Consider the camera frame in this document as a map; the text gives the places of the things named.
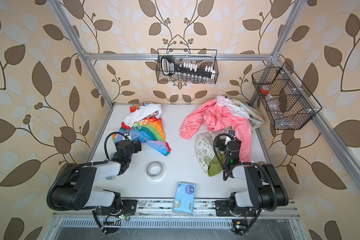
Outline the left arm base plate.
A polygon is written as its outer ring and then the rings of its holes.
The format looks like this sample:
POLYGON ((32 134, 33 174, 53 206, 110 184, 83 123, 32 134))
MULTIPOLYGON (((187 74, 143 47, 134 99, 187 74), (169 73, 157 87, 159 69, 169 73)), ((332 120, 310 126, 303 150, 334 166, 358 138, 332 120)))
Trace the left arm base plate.
POLYGON ((138 200, 136 199, 121 199, 116 200, 115 204, 110 207, 101 207, 97 209, 97 214, 100 216, 121 216, 134 214, 137 210, 138 200))

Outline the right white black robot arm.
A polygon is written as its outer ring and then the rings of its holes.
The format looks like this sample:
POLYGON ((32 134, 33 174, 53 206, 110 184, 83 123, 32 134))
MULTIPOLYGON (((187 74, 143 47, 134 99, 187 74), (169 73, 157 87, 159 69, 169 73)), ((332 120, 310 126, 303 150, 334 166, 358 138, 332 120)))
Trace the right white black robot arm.
POLYGON ((272 164, 242 162, 239 151, 242 141, 234 131, 219 134, 213 141, 213 150, 222 167, 223 180, 244 180, 247 188, 243 192, 231 193, 229 199, 216 202, 217 215, 242 216, 251 211, 273 212, 289 204, 289 196, 272 164))

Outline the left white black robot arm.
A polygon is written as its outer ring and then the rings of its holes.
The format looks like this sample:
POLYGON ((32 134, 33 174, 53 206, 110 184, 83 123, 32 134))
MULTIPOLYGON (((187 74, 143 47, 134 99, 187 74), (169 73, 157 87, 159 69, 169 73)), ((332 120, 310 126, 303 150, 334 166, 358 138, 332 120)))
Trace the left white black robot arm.
POLYGON ((104 145, 106 159, 100 162, 68 164, 60 173, 47 193, 47 205, 54 211, 79 211, 105 208, 111 215, 122 214, 124 207, 121 194, 110 190, 96 190, 94 182, 113 178, 126 172, 132 155, 142 150, 141 141, 132 141, 126 132, 112 132, 106 137, 120 135, 122 140, 115 143, 116 152, 110 158, 104 145))

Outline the rainbow striped cloth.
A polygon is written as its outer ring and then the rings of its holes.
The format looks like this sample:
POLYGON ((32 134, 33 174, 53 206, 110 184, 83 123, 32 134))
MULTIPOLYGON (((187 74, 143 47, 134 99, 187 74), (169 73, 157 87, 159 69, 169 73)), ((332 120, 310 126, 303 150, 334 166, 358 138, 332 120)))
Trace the rainbow striped cloth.
POLYGON ((166 142, 161 115, 162 106, 160 104, 141 102, 130 107, 130 114, 123 119, 119 132, 128 130, 133 142, 139 140, 147 143, 151 148, 167 156, 170 154, 171 148, 166 142))

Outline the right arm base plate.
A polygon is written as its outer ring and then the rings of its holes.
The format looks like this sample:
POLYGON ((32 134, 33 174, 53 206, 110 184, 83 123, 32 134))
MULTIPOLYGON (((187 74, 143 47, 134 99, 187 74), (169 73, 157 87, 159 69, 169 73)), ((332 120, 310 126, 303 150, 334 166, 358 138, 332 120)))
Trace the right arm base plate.
POLYGON ((255 217, 257 214, 249 207, 231 207, 228 200, 216 200, 213 207, 218 217, 255 217))

